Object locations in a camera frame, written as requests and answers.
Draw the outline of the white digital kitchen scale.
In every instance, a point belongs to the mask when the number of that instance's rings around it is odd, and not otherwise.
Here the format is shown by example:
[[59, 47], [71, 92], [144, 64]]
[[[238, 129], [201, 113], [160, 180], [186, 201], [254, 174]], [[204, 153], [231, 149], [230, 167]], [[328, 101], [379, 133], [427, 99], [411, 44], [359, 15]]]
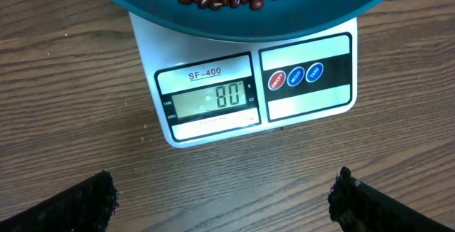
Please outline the white digital kitchen scale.
[[358, 93], [358, 22], [287, 41], [235, 43], [131, 15], [166, 141], [186, 148], [337, 115]]

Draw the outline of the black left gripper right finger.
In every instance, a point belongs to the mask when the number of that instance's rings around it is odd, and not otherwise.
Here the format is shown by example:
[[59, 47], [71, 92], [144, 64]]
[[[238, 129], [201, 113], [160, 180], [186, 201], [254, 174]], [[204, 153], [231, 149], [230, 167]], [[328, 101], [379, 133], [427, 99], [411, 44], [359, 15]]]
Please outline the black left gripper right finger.
[[351, 176], [342, 167], [328, 195], [330, 219], [347, 232], [454, 232]]

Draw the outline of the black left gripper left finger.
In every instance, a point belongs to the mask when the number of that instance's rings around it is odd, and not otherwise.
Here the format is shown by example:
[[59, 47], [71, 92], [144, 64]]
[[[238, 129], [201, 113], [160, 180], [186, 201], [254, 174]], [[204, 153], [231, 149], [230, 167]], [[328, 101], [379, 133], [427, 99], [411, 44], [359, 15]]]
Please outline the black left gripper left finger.
[[79, 184], [1, 222], [2, 231], [100, 231], [119, 206], [119, 192], [109, 172]]

